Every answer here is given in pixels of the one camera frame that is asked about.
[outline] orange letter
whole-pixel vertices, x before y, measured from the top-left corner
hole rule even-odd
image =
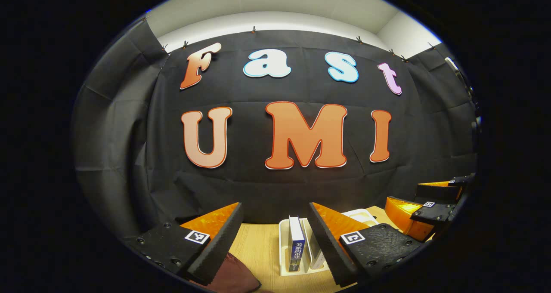
[[[300,165],[307,167],[317,146],[321,152],[315,160],[320,168],[341,167],[346,164],[343,154],[343,122],[347,110],[341,105],[328,104],[321,107],[310,128],[297,104],[274,102],[266,105],[274,122],[272,157],[266,160],[266,167],[286,170],[293,167],[288,146],[291,142]]]
[[[199,75],[199,67],[201,67],[202,71],[205,71],[210,64],[210,59],[212,58],[212,54],[210,54],[210,52],[218,52],[221,48],[222,44],[217,42],[215,44],[207,46],[207,48],[204,48],[189,55],[187,57],[188,62],[186,76],[180,84],[180,89],[185,89],[187,87],[198,84],[199,81],[201,81],[201,75]]]
[[[208,112],[212,120],[213,148],[209,154],[203,153],[199,148],[199,121],[203,118],[200,111],[190,111],[182,115],[183,145],[187,158],[195,165],[205,168],[216,168],[226,160],[228,153],[228,141],[226,128],[228,118],[232,116],[230,107],[213,108]]]
[[[371,162],[384,162],[388,160],[388,123],[392,120],[390,113],[384,110],[374,110],[371,117],[375,120],[375,147],[369,156]]]

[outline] fast umi sign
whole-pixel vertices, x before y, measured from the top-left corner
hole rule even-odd
[[[185,90],[197,85],[201,81],[201,71],[205,71],[212,59],[212,54],[221,50],[222,45],[215,43],[207,46],[187,58],[185,78],[180,89]],[[287,54],[278,49],[262,49],[252,52],[248,58],[250,62],[243,67],[243,74],[247,77],[282,78],[291,73],[292,68],[287,66]],[[328,64],[328,79],[354,83],[358,80],[356,61],[348,54],[328,52],[325,54]],[[389,92],[399,96],[402,89],[396,83],[396,73],[383,62],[377,68],[384,75]],[[324,105],[312,126],[306,122],[299,107],[288,101],[271,102],[266,105],[266,112],[273,119],[272,156],[264,162],[271,170],[286,170],[294,165],[289,157],[291,144],[297,159],[302,167],[307,167],[320,146],[321,151],[314,164],[319,168],[342,167],[347,163],[343,152],[344,119],[348,111],[342,105],[329,103]],[[183,123],[183,143],[187,158],[195,165],[204,168],[215,168],[226,161],[228,153],[228,119],[232,117],[231,107],[216,107],[208,112],[213,126],[213,150],[206,154],[199,148],[198,125],[203,118],[199,111],[188,111],[181,115]],[[375,127],[374,150],[370,154],[373,163],[386,161],[390,157],[388,151],[388,125],[392,117],[384,110],[371,112]]]

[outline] white ceiling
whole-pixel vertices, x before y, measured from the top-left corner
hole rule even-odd
[[[148,13],[148,22],[159,38],[199,21],[253,11],[307,13],[377,34],[398,9],[383,0],[168,0]]]

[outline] letter m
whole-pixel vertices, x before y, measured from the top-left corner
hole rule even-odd
[[[341,105],[328,104],[321,107],[312,127],[292,102],[273,102],[266,105],[266,112],[273,118],[272,156],[266,167],[286,170],[293,167],[289,157],[289,142],[295,150],[300,165],[307,167],[321,144],[321,152],[315,160],[320,168],[341,167],[346,164],[343,154],[343,122],[348,113]]]

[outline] book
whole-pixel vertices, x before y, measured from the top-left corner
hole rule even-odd
[[[305,238],[299,217],[289,217],[289,271],[298,271],[303,257]]]
[[[317,239],[313,233],[311,233],[309,236],[306,235],[306,241],[308,243],[308,251],[310,252],[310,269],[319,269],[323,267],[323,263],[325,262],[325,256],[323,256],[323,252],[321,252],[321,248],[319,247],[319,244],[317,242]]]

